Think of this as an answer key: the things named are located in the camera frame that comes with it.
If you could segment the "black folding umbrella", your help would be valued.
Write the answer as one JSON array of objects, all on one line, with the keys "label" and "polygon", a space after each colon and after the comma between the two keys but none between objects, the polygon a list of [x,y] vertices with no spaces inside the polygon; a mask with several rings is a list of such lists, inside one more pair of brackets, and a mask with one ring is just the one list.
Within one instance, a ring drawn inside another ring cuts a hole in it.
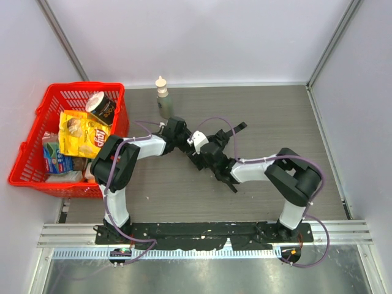
[{"label": "black folding umbrella", "polygon": [[[221,129],[218,132],[216,132],[214,135],[206,136],[209,140],[209,143],[201,147],[201,151],[211,150],[217,152],[217,170],[212,171],[212,173],[218,181],[225,183],[234,193],[237,193],[238,191],[234,187],[234,184],[239,184],[239,182],[230,174],[230,172],[232,170],[232,167],[236,163],[236,160],[234,158],[227,157],[224,154],[224,149],[226,145],[229,143],[230,137],[232,137],[233,134],[240,132],[246,127],[247,124],[245,122],[242,122],[241,124],[235,126],[233,130],[224,132]],[[194,154],[187,155],[187,156],[194,164],[195,163]]]}]

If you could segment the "red plastic basket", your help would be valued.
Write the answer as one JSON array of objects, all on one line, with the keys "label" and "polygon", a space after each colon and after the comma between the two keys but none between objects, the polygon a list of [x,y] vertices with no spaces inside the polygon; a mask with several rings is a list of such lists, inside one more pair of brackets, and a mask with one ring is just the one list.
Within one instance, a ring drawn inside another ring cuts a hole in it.
[{"label": "red plastic basket", "polygon": [[116,102],[112,133],[126,137],[129,119],[124,101],[125,88],[121,83],[98,81],[78,81],[50,85],[40,105],[36,108],[36,118],[25,142],[20,145],[17,159],[8,177],[12,186],[28,187],[59,198],[102,198],[96,183],[48,183],[45,172],[41,139],[44,132],[59,130],[60,112],[64,110],[84,110],[89,96],[103,91]]}]

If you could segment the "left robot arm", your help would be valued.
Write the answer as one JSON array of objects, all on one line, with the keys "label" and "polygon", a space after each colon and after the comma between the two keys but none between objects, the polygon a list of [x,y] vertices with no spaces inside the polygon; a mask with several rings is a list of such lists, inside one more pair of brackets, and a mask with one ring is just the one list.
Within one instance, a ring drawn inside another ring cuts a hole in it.
[{"label": "left robot arm", "polygon": [[163,156],[176,148],[186,153],[189,151],[187,139],[190,136],[185,120],[173,117],[160,126],[160,131],[146,137],[108,137],[90,168],[105,205],[103,224],[95,228],[99,238],[118,243],[131,239],[132,226],[126,207],[126,187],[137,161]]}]

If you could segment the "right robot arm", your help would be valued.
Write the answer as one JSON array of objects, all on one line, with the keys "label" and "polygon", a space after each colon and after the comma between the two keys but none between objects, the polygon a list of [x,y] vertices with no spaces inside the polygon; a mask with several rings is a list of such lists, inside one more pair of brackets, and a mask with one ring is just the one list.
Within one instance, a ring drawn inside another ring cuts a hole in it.
[{"label": "right robot arm", "polygon": [[298,227],[324,182],[324,175],[316,165],[289,148],[269,157],[246,160],[227,157],[223,148],[209,142],[196,146],[195,155],[202,167],[210,169],[233,192],[237,191],[237,184],[249,181],[272,183],[285,198],[275,229],[284,241],[299,235]]}]

